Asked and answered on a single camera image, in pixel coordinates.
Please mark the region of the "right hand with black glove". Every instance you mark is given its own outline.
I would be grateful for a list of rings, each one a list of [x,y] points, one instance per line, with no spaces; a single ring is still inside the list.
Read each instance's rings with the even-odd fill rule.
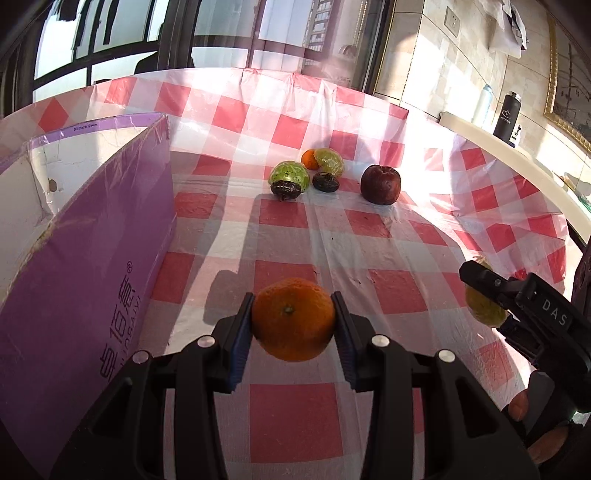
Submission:
[[[525,420],[528,418],[530,410],[531,401],[528,389],[520,391],[507,405],[509,418],[520,428],[526,426]],[[533,428],[526,433],[527,439],[535,439],[535,442],[532,442],[528,447],[531,460],[536,465],[541,465],[550,460],[565,445],[568,435],[569,428],[567,424],[554,426],[552,429],[549,429],[544,424],[534,424]]]

